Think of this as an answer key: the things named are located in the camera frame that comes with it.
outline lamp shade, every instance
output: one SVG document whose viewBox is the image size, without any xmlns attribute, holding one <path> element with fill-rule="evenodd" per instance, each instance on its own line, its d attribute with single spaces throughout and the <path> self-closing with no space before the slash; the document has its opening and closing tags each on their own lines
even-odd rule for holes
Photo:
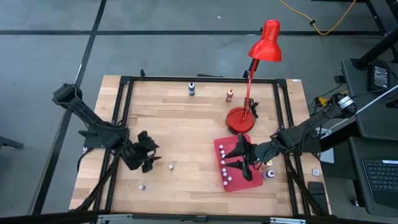
<svg viewBox="0 0 398 224">
<path fill-rule="evenodd" d="M 249 57 L 270 62 L 280 62 L 282 54 L 277 43 L 280 24 L 277 20 L 269 20 L 264 24 L 261 39 L 249 51 Z"/>
</svg>

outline small white object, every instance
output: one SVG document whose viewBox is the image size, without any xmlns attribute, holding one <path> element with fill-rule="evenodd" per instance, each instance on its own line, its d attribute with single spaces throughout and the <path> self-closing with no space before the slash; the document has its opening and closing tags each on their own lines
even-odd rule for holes
<svg viewBox="0 0 398 224">
<path fill-rule="evenodd" d="M 267 171 L 266 176 L 268 178 L 273 178 L 273 177 L 275 177 L 275 172 L 273 170 L 269 170 L 269 171 Z"/>
<path fill-rule="evenodd" d="M 319 170 L 312 169 L 312 175 L 319 175 Z"/>
</svg>

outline keyboard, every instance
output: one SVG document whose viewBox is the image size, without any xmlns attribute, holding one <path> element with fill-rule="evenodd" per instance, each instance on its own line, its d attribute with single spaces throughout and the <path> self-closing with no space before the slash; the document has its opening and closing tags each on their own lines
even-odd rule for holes
<svg viewBox="0 0 398 224">
<path fill-rule="evenodd" d="M 398 208 L 398 161 L 363 161 L 373 200 L 381 205 Z"/>
</svg>

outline red desk lamp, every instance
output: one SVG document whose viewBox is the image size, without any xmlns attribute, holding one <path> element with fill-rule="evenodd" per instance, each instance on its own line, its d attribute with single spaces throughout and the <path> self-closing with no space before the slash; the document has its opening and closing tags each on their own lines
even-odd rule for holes
<svg viewBox="0 0 398 224">
<path fill-rule="evenodd" d="M 233 133 L 246 133 L 254 126 L 254 115 L 249 111 L 251 80 L 260 60 L 269 62 L 280 62 L 282 60 L 282 54 L 277 43 L 279 29 L 280 24 L 278 21 L 267 21 L 264 24 L 261 39 L 249 51 L 249 57 L 252 57 L 253 61 L 249 68 L 250 77 L 248 77 L 248 89 L 246 91 L 244 108 L 233 108 L 226 117 L 228 129 Z"/>
</svg>

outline lamp arm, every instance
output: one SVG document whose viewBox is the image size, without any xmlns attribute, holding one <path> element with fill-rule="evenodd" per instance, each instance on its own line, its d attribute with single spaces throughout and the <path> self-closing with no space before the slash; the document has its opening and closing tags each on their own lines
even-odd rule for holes
<svg viewBox="0 0 398 224">
<path fill-rule="evenodd" d="M 250 76 L 248 78 L 248 88 L 246 90 L 246 101 L 245 101 L 245 104 L 244 104 L 244 116 L 243 116 L 243 119 L 246 119 L 247 116 L 248 116 L 251 80 L 253 79 L 254 71 L 255 71 L 255 68 L 257 68 L 258 63 L 259 63 L 259 60 L 258 59 L 254 59 L 253 65 L 252 65 L 252 67 L 250 69 Z"/>
</svg>

